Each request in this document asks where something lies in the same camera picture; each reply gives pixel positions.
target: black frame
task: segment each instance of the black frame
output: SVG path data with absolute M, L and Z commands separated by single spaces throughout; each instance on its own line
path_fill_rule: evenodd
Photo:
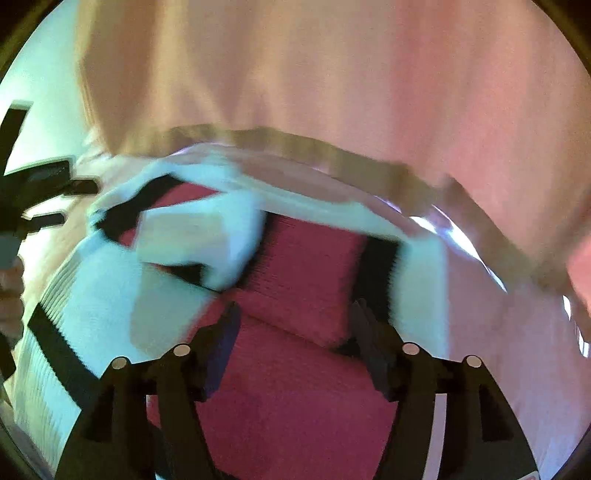
M 591 15 L 589 13 L 591 5 L 587 0 L 532 0 L 536 3 L 548 17 L 558 26 L 569 43 L 580 57 L 587 71 L 591 74 Z M 0 79 L 4 76 L 8 66 L 16 57 L 24 41 L 34 28 L 48 15 L 51 10 L 57 6 L 61 0 L 41 1 L 28 0 L 27 14 L 33 14 L 34 21 L 27 26 L 29 31 L 16 32 L 12 35 L 16 41 L 12 42 L 13 51 L 9 52 L 8 61 L 0 66 Z M 19 9 L 14 15 L 6 15 L 2 25 L 6 29 L 2 33 L 4 39 L 11 38 L 9 31 L 15 31 L 17 25 L 22 25 L 25 9 Z M 36 473 L 28 465 L 22 453 L 14 445 L 12 439 L 0 422 L 0 471 L 6 478 L 15 478 L 20 480 L 38 479 Z M 571 454 L 567 462 L 556 474 L 553 480 L 579 480 L 581 478 L 591 478 L 591 426 L 581 439 L 578 447 Z

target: folded cloth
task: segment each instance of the folded cloth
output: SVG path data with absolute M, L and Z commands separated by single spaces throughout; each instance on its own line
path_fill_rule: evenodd
M 264 218 L 257 195 L 233 181 L 237 172 L 217 157 L 157 162 L 97 202 L 91 227 L 133 247 L 141 262 L 197 267 L 199 284 L 221 291 L 254 253 Z
M 370 478 L 395 405 L 374 391 L 355 351 L 343 349 L 350 346 L 347 305 L 355 296 L 365 297 L 382 321 L 406 325 L 403 338 L 424 335 L 422 345 L 445 356 L 447 309 L 445 296 L 439 298 L 446 294 L 445 257 L 437 248 L 425 248 L 439 240 L 408 239 L 360 204 L 320 202 L 239 174 L 215 176 L 216 169 L 236 172 L 219 159 L 204 166 L 202 178 L 195 174 L 187 181 L 184 169 L 161 165 L 158 174 L 143 172 L 91 211 L 91 234 L 51 281 L 25 331 L 13 397 L 16 422 L 57 467 L 80 408 L 92 402 L 98 378 L 114 357 L 157 358 L 190 338 L 198 325 L 215 321 L 216 309 L 232 297 L 243 305 L 243 328 L 222 387 L 204 406 L 212 410 L 202 413 L 216 463 L 229 472 L 249 471 L 245 479 L 285 478 L 284 467 L 293 472 L 289 478 L 349 478 L 345 468 L 356 472 L 355 478 Z M 157 186 L 158 192 L 151 190 Z M 174 215 L 183 203 L 196 206 L 245 188 L 274 213 L 261 213 L 254 253 L 236 267 L 235 280 L 226 274 L 230 287 L 223 286 L 222 298 L 202 288 L 210 280 L 202 264 L 140 259 L 147 212 L 172 207 Z M 152 226 L 166 226 L 168 220 L 162 215 L 158 221 Z M 151 254 L 158 252 L 158 243 L 153 245 Z M 206 251 L 206 244 L 196 245 Z M 418 261 L 429 249 L 431 257 Z M 409 275 L 408 268 L 424 273 Z M 443 285 L 433 286 L 442 279 Z M 406 297 L 393 294 L 406 281 L 422 282 L 410 302 L 430 304 L 431 311 L 404 306 Z M 427 326 L 398 318 L 405 312 L 420 314 Z M 57 343 L 65 354 L 56 350 Z M 155 423 L 156 413 L 152 406 Z M 350 461 L 341 463 L 343 454 Z

